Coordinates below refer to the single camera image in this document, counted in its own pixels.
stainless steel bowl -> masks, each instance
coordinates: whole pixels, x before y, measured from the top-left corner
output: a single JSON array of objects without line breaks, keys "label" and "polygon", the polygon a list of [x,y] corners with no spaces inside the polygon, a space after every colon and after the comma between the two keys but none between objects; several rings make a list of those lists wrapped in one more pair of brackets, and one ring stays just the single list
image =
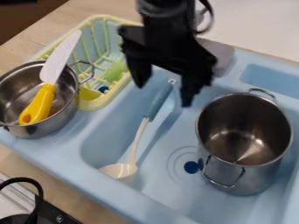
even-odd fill
[{"label": "stainless steel bowl", "polygon": [[35,138],[61,129],[76,111],[79,83],[76,73],[66,66],[60,75],[50,116],[42,122],[18,125],[18,116],[42,87],[39,71],[44,60],[32,61],[0,77],[0,125],[18,137]]},{"label": "stainless steel bowl", "polygon": [[205,178],[239,195],[270,186],[293,137],[275,102],[247,93],[224,95],[208,104],[198,117],[197,134]]}]

pot rim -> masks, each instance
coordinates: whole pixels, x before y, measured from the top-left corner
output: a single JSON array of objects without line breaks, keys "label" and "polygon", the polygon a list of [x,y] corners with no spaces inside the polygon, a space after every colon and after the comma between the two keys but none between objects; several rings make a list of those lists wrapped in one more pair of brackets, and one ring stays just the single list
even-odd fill
[{"label": "pot rim", "polygon": [[[288,122],[288,125],[289,125],[289,131],[290,131],[290,137],[289,137],[289,144],[288,146],[284,149],[284,151],[282,152],[281,155],[279,155],[278,157],[276,157],[275,159],[271,160],[271,161],[268,161],[264,164],[234,164],[234,163],[231,163],[231,162],[228,162],[228,161],[225,161],[224,159],[220,158],[220,157],[217,157],[215,156],[213,153],[210,152],[210,150],[208,150],[205,145],[203,144],[202,140],[201,140],[201,137],[198,133],[198,122],[199,122],[199,119],[203,113],[203,111],[213,102],[216,102],[218,101],[219,99],[222,99],[224,97],[227,97],[227,96],[231,96],[231,95],[250,95],[250,96],[254,96],[254,97],[258,97],[258,98],[261,98],[262,100],[266,101],[266,102],[269,102],[271,103],[272,105],[274,105],[277,109],[279,109],[281,111],[281,113],[284,115],[284,117],[286,118],[287,122]],[[208,103],[206,103],[206,105],[203,107],[202,111],[200,112],[200,114],[198,115],[198,118],[196,119],[196,122],[195,122],[195,132],[196,132],[196,135],[198,137],[198,140],[199,140],[199,143],[200,143],[200,147],[202,147],[203,149],[205,149],[205,151],[211,155],[213,158],[216,158],[218,161],[220,162],[223,162],[225,164],[229,164],[229,165],[236,165],[236,166],[239,166],[239,167],[261,167],[261,166],[264,166],[264,165],[270,165],[278,160],[280,160],[284,154],[287,152],[287,150],[289,149],[290,145],[293,143],[293,137],[294,137],[294,131],[293,131],[293,127],[289,121],[289,118],[286,116],[286,113],[284,112],[284,110],[277,105],[277,103],[273,102],[273,101],[270,101],[269,99],[263,97],[263,96],[260,96],[260,95],[257,95],[257,94],[250,94],[250,93],[231,93],[231,94],[223,94],[221,96],[218,96],[216,97],[215,99],[213,99],[212,101],[209,101]]]},{"label": "pot rim", "polygon": [[[45,64],[46,60],[45,59],[39,59],[39,60],[33,60],[33,61],[29,61],[29,62],[25,62],[24,64],[20,65],[20,66],[16,66],[15,68],[11,69],[10,71],[8,71],[7,73],[5,73],[4,75],[2,75],[0,77],[0,82],[2,80],[4,80],[5,78],[9,77],[10,74],[13,74],[15,73],[16,71],[18,71],[19,69],[21,68],[25,68],[25,67],[28,67],[28,66],[33,66],[33,65],[39,65],[39,64]],[[76,93],[79,91],[79,82],[78,82],[78,78],[77,78],[77,74],[74,72],[74,70],[68,66],[66,64],[66,67],[64,68],[65,69],[68,69],[70,70],[70,74],[72,75],[72,77],[74,77],[75,79],[75,90],[76,90]],[[8,124],[6,122],[0,122],[0,127],[3,126],[3,127],[29,127],[29,126],[32,126],[32,125],[38,125],[40,123],[45,123],[51,119],[53,119],[53,117],[57,116],[58,114],[60,114],[63,110],[65,110],[72,102],[73,102],[73,99],[76,97],[76,94],[74,94],[72,96],[72,98],[70,99],[70,101],[63,107],[61,108],[57,113],[47,117],[46,119],[40,121],[40,122],[35,122],[35,123],[32,123],[32,124],[26,124],[26,125],[18,125],[18,124]]]}]

sink basin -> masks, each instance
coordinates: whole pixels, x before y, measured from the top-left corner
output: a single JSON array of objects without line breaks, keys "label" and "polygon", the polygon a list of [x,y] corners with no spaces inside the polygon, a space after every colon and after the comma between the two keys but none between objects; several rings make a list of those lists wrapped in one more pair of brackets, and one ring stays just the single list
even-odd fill
[{"label": "sink basin", "polygon": [[[231,67],[202,90],[192,107],[179,107],[178,82],[143,134],[139,172],[129,185],[98,169],[127,160],[150,101],[167,85],[164,70],[156,69],[142,90],[128,84],[101,110],[78,111],[64,129],[50,136],[28,140],[1,129],[0,142],[134,223],[294,224],[299,219],[299,90],[291,83],[299,82],[298,74],[297,67],[237,50]],[[275,95],[294,128],[294,141],[271,187],[251,196],[232,196],[213,188],[200,173],[190,174],[184,165],[200,158],[194,130],[204,105],[249,88]]]}]

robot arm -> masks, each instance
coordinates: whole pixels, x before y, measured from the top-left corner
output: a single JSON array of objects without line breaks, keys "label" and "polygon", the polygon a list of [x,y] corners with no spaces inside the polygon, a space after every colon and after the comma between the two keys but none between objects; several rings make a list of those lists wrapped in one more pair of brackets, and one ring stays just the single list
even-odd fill
[{"label": "robot arm", "polygon": [[194,0],[138,0],[144,26],[123,25],[122,50],[133,80],[140,88],[151,76],[153,65],[182,76],[182,106],[189,107],[194,95],[212,83],[216,57],[195,38],[213,23],[207,0],[199,0],[211,14],[204,30],[196,30]]}]

black cable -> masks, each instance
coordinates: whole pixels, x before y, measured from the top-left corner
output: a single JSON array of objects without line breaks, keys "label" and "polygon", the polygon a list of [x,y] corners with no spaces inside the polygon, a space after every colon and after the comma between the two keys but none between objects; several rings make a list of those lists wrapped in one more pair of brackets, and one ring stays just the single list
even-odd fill
[{"label": "black cable", "polygon": [[44,201],[44,191],[38,181],[32,178],[10,178],[0,184],[0,191],[8,185],[19,182],[32,184],[38,189],[38,196],[35,197],[35,207],[25,222],[25,224],[36,224],[38,221],[38,210],[41,208],[42,202]]},{"label": "black cable", "polygon": [[196,34],[202,34],[202,33],[210,31],[214,24],[214,10],[213,10],[212,6],[210,5],[210,3],[208,2],[208,0],[199,0],[199,2],[201,2],[205,6],[205,8],[208,10],[208,12],[210,13],[211,20],[205,29],[200,30],[200,31],[195,30],[194,32]]}]

